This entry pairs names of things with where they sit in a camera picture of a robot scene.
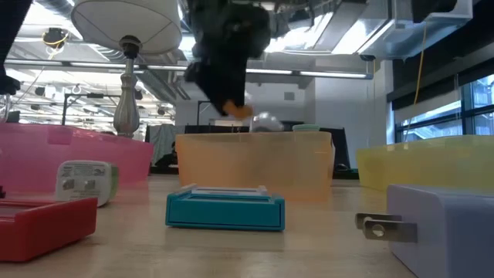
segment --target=white lamp shade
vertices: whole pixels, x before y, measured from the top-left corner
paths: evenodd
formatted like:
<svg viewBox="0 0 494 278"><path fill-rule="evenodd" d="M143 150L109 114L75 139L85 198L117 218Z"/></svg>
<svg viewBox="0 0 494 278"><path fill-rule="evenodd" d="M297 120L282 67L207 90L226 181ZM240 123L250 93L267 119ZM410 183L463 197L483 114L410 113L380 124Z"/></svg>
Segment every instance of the white lamp shade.
<svg viewBox="0 0 494 278"><path fill-rule="evenodd" d="M84 40L120 49L124 36L142 43L140 53L160 54L181 41L177 0L79 0L72 22Z"/></svg>

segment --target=table surface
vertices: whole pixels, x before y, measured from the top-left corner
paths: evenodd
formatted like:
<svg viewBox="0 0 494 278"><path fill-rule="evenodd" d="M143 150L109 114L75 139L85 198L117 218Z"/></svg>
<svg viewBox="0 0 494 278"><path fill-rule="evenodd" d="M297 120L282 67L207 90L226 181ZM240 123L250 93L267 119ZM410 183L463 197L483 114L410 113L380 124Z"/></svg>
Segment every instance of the table surface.
<svg viewBox="0 0 494 278"><path fill-rule="evenodd" d="M285 232L167 228L166 197L178 178L148 183L100 208L92 236L29 263L0 263L0 277L414 277L386 242L355 229L356 212L385 206L381 192L355 182L335 181L327 203L288 202Z"/></svg>

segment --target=red case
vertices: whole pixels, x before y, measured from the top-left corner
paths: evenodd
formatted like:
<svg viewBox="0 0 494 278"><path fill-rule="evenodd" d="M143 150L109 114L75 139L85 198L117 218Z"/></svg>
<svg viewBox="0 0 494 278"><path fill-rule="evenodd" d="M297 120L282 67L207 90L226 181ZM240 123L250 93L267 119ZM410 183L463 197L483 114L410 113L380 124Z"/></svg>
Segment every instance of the red case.
<svg viewBox="0 0 494 278"><path fill-rule="evenodd" d="M25 262L93 234L97 203L0 200L0 261Z"/></svg>

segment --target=metal prong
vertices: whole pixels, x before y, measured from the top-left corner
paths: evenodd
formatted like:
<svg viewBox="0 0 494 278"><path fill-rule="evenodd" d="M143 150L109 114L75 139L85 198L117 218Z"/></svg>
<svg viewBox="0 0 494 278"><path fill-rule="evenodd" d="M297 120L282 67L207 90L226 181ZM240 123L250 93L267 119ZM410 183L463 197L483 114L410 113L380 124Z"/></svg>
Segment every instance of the metal prong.
<svg viewBox="0 0 494 278"><path fill-rule="evenodd" d="M357 229L364 228L364 220L386 220L386 221L401 221L401 215L373 214L373 213L357 213L355 215L355 225Z"/></svg>
<svg viewBox="0 0 494 278"><path fill-rule="evenodd" d="M417 224L399 221L366 220L364 221L366 239L391 242L417 242Z"/></svg>

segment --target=mint green container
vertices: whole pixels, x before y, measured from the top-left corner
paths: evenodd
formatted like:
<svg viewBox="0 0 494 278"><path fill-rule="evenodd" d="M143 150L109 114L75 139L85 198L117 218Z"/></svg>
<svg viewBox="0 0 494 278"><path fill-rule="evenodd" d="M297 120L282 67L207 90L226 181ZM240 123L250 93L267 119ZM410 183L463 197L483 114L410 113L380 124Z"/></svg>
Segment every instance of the mint green container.
<svg viewBox="0 0 494 278"><path fill-rule="evenodd" d="M293 131L319 131L320 127L316 124L297 124L292 127Z"/></svg>

